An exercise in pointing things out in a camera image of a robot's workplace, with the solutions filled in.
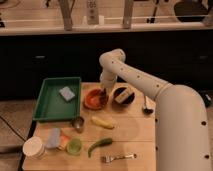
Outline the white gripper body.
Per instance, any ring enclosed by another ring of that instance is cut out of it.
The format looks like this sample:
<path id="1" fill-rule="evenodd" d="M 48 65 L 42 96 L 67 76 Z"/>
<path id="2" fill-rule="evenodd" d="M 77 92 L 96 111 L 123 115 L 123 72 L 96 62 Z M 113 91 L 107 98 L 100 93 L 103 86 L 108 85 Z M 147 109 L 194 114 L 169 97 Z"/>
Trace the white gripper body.
<path id="1" fill-rule="evenodd" d="M 117 82 L 117 76 L 111 72 L 103 70 L 100 75 L 100 83 L 103 89 L 112 89 Z"/>

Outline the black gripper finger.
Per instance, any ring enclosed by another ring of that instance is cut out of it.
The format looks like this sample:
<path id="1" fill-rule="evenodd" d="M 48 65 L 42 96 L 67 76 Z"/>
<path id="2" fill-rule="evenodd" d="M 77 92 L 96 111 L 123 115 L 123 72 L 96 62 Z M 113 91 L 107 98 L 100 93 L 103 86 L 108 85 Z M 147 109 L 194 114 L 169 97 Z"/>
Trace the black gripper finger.
<path id="1" fill-rule="evenodd" d="M 101 90 L 101 98 L 106 99 L 107 98 L 107 91 L 106 88 L 104 88 L 103 90 Z"/>

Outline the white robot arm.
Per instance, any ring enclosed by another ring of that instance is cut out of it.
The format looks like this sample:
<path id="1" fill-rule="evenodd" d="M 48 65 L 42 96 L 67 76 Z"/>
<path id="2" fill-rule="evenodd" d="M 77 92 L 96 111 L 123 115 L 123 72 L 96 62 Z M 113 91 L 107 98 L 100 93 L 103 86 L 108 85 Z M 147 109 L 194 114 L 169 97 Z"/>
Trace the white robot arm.
<path id="1" fill-rule="evenodd" d="M 156 171 L 213 171 L 207 111 L 199 93 L 133 68 L 125 58 L 121 49 L 103 53 L 100 82 L 110 90 L 122 78 L 155 102 Z"/>

